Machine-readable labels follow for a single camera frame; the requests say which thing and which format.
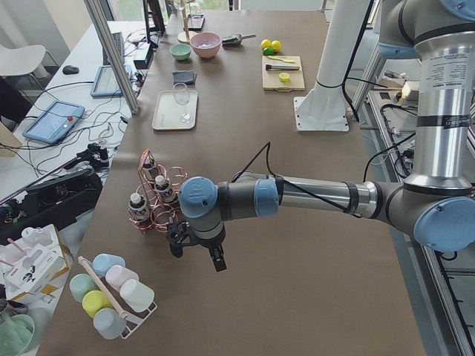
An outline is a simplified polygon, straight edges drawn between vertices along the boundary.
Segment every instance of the tablet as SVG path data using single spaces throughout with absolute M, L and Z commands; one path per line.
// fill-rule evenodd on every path
M 79 120 L 85 108 L 56 100 L 26 128 L 22 135 L 28 139 L 55 143 L 64 138 Z
M 124 65 L 125 72 L 128 77 L 131 75 L 131 66 Z M 119 97 L 122 95 L 119 83 L 110 65 L 102 65 L 97 71 L 96 78 L 91 88 L 91 96 L 93 98 L 106 98 L 111 96 Z

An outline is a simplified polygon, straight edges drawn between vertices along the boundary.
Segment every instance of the brown table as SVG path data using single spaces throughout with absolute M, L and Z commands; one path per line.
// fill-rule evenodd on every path
M 156 292 L 159 309 L 128 340 L 102 339 L 66 291 L 39 355 L 424 355 L 388 227 L 328 211 L 281 208 L 263 220 L 226 224 L 228 269 L 217 273 L 206 249 L 178 260 L 165 237 L 128 221 L 137 160 L 150 148 L 166 167 L 230 180 L 267 141 L 272 169 L 291 177 L 360 182 L 367 154 L 358 126 L 349 133 L 297 132 L 295 93 L 262 90 L 263 38 L 301 56 L 313 86 L 327 23 L 319 12 L 206 13 L 205 30 L 256 33 L 210 60 L 172 59 L 180 22 L 173 17 L 140 95 L 80 254 L 122 255 Z M 199 105 L 191 131 L 154 132 L 157 94 L 171 72 L 195 70 Z M 254 165 L 265 172 L 263 159 Z M 82 273 L 75 265 L 70 277 Z

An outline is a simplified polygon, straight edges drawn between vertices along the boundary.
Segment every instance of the robotic arm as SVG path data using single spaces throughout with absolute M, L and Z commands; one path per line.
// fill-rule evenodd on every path
M 340 9 L 345 2 L 356 1 L 339 0 Z M 279 205 L 377 219 L 440 252 L 475 241 L 475 201 L 462 176 L 474 86 L 474 1 L 385 0 L 380 42 L 388 56 L 413 46 L 422 58 L 417 150 L 413 173 L 403 184 L 243 174 L 215 185 L 191 178 L 179 194 L 186 221 L 170 222 L 167 234 L 176 257 L 183 247 L 199 244 L 210 251 L 217 271 L 225 269 L 223 222 L 276 214 Z

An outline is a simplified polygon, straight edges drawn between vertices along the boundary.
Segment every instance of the pink bowl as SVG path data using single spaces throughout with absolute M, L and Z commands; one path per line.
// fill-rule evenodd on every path
M 201 58 L 211 58 L 221 48 L 221 37 L 216 33 L 202 32 L 190 38 L 193 51 Z

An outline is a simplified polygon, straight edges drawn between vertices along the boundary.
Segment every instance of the white tray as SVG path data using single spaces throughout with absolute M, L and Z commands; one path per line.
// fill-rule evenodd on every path
M 190 123 L 181 122 L 180 116 L 184 113 L 183 106 L 178 105 L 173 97 L 172 90 L 164 90 L 160 93 L 155 106 L 154 118 L 151 126 L 154 130 L 190 130 L 196 124 L 198 104 L 198 92 L 190 90 L 190 102 L 186 104 L 186 110 L 192 116 Z

